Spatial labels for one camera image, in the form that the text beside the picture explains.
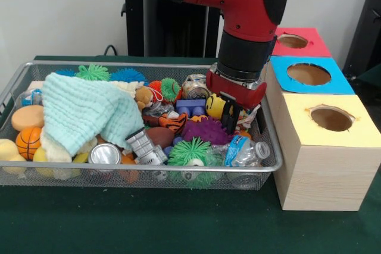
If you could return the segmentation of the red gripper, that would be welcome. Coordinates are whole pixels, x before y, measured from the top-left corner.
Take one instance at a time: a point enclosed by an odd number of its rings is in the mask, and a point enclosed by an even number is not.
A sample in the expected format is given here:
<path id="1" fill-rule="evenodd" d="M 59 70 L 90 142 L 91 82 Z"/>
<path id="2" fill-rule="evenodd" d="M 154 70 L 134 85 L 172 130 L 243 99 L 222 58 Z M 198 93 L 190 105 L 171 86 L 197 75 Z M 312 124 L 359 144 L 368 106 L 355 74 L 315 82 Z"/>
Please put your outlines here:
<path id="1" fill-rule="evenodd" d="M 262 82 L 254 89 L 249 89 L 210 70 L 207 72 L 206 79 L 208 89 L 212 93 L 221 96 L 225 101 L 221 123 L 226 128 L 226 132 L 230 134 L 233 134 L 236 130 L 242 108 L 255 108 L 263 99 L 267 88 L 267 83 Z"/>

